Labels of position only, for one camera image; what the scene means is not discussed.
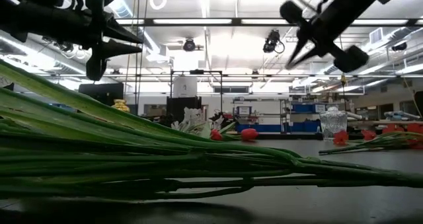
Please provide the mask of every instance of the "metal frame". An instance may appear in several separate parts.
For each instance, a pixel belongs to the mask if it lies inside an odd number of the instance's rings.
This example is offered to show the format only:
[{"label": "metal frame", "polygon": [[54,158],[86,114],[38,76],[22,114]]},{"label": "metal frame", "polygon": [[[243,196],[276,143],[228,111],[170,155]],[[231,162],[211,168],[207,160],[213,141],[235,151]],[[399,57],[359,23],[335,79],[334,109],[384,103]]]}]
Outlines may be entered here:
[{"label": "metal frame", "polygon": [[[87,77],[86,75],[82,74],[38,74],[35,73],[35,75],[41,76],[41,77]],[[103,77],[113,77],[113,78],[134,78],[134,77],[163,77],[168,78],[172,77],[172,74],[128,74],[128,75],[103,75]],[[272,74],[261,74],[261,75],[240,75],[240,74],[221,74],[221,77],[244,77],[244,78],[251,78],[251,77],[276,77],[276,78],[298,78],[298,77],[316,77],[316,78],[337,78],[341,75],[312,75],[312,74],[287,74],[287,75],[272,75]],[[214,75],[196,75],[196,77],[215,77]],[[393,78],[423,78],[423,74],[405,74],[405,75],[345,75],[346,78],[374,78],[374,79],[393,79]]]},{"label": "metal frame", "polygon": [[190,75],[204,75],[204,73],[209,73],[210,77],[214,77],[213,73],[219,73],[220,74],[220,111],[223,112],[223,72],[222,71],[204,71],[202,69],[197,70],[191,70],[191,71],[174,71],[171,70],[171,95],[170,98],[173,97],[173,75],[175,73],[189,73]]},{"label": "metal frame", "polygon": [[[297,26],[282,18],[117,19],[121,26]],[[423,19],[357,19],[349,27],[423,27]]]}]

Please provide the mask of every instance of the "security camera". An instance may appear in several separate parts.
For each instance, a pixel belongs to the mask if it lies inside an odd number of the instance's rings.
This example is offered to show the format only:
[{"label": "security camera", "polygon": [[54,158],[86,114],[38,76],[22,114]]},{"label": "security camera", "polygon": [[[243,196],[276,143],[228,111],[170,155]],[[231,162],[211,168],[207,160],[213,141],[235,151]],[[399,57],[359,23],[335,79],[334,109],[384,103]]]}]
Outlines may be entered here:
[{"label": "security camera", "polygon": [[196,49],[196,44],[193,39],[186,39],[183,47],[185,52],[193,52]]}]

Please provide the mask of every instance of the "table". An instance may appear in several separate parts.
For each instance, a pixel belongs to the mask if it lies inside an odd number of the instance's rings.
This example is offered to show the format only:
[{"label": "table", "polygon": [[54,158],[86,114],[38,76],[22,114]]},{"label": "table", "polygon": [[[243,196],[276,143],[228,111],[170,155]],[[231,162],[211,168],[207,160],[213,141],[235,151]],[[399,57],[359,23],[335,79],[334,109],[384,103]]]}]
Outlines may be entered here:
[{"label": "table", "polygon": [[[324,141],[259,141],[303,156],[333,147]],[[423,152],[361,152],[321,157],[423,172]],[[258,187],[241,194],[180,202],[96,203],[0,200],[3,223],[423,223],[423,189],[397,187]]]}]

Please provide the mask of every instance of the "ceiling beam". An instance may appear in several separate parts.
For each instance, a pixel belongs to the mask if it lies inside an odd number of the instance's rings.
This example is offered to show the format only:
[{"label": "ceiling beam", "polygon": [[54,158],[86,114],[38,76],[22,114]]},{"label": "ceiling beam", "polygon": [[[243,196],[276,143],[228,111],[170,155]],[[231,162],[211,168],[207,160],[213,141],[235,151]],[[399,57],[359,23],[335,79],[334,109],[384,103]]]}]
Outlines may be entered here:
[{"label": "ceiling beam", "polygon": [[[122,26],[297,26],[276,18],[116,19]],[[423,19],[356,19],[352,27],[423,27]]]}]

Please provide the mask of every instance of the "ceiling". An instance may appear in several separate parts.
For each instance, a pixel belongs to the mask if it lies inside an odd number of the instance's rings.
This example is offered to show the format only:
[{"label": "ceiling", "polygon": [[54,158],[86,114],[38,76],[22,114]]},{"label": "ceiling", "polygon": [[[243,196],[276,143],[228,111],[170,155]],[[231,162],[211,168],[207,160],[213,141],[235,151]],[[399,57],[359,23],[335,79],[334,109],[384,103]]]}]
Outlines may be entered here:
[{"label": "ceiling", "polygon": [[[275,18],[280,19],[279,8],[287,0],[166,0],[162,9],[156,10],[152,7],[150,0],[122,0],[127,5],[127,9],[132,15],[126,14],[124,18],[151,18],[151,19],[183,19],[183,18]],[[314,7],[320,0],[305,0]],[[154,4],[160,5],[162,0],[153,0]],[[363,19],[409,19],[423,16],[423,0],[391,0],[386,5],[379,2],[374,3],[362,16]],[[119,18],[119,12],[112,5],[106,9],[115,13]],[[304,17],[313,16],[311,10],[303,11]],[[285,50],[281,54],[265,54],[262,51],[264,40],[273,29],[278,29]],[[369,33],[377,27],[352,27],[348,28],[340,38],[336,39],[336,44],[341,48],[348,48],[352,45],[364,44],[369,40]],[[142,55],[113,57],[108,62],[108,71],[119,69],[125,74],[135,73],[135,68],[141,65],[144,68],[142,73],[169,73],[176,57],[190,56],[184,54],[182,44],[186,38],[193,38],[196,45],[204,48],[207,46],[210,68],[222,70],[229,74],[251,73],[252,69],[259,70],[261,74],[319,74],[332,61],[331,56],[324,58],[314,57],[293,71],[286,71],[285,65],[294,50],[297,42],[295,36],[296,27],[271,27],[271,26],[209,26],[204,30],[203,26],[160,26],[147,27],[145,33],[151,40],[161,47],[167,48],[169,52],[165,54],[169,62],[164,62],[163,58],[157,61],[152,59],[151,52],[144,52]],[[42,40],[41,36],[30,35],[30,38],[41,46],[59,53],[59,50]],[[91,56],[90,52],[77,50],[78,54],[67,55],[67,59],[76,63],[85,64]],[[373,55],[373,60],[366,68],[386,62],[391,57],[384,54],[385,51]],[[206,53],[204,49],[196,52],[199,59],[200,68],[207,69]],[[279,78],[274,81],[292,82],[295,78]]]},{"label": "ceiling", "polygon": [[[133,10],[137,18],[201,18],[203,0],[167,0],[166,5],[160,10],[154,10],[149,0],[125,0],[128,7]],[[236,16],[240,18],[280,18],[279,8],[286,0],[210,0],[206,13],[207,17],[219,18]],[[316,5],[320,0],[306,0]],[[392,0],[386,5],[379,2],[374,3],[363,15],[362,18],[389,19],[389,18],[419,18],[423,16],[421,5],[423,0]],[[304,12],[306,17],[312,16],[310,10]],[[283,40],[286,49],[278,55],[276,64],[271,63],[265,67],[283,69],[284,65],[293,52],[296,44],[296,28],[282,27],[209,27],[208,34],[210,41],[208,53],[211,57],[212,68],[246,67],[250,69],[262,68],[263,63],[275,57],[275,54],[265,54],[262,51],[264,40],[272,29],[278,29],[281,36],[286,35]],[[342,46],[347,48],[353,44],[360,44],[369,38],[369,33],[375,28],[349,28],[342,35]],[[146,32],[157,44],[177,47],[186,38],[193,38],[197,45],[205,44],[204,30],[202,26],[181,26],[181,27],[149,27]],[[322,64],[331,61],[330,57],[314,58],[310,62]],[[112,60],[111,65],[119,66],[127,64],[126,58]],[[299,66],[299,69],[310,69],[307,64]],[[148,60],[143,61],[143,67],[160,67],[167,64],[157,64]]]}]

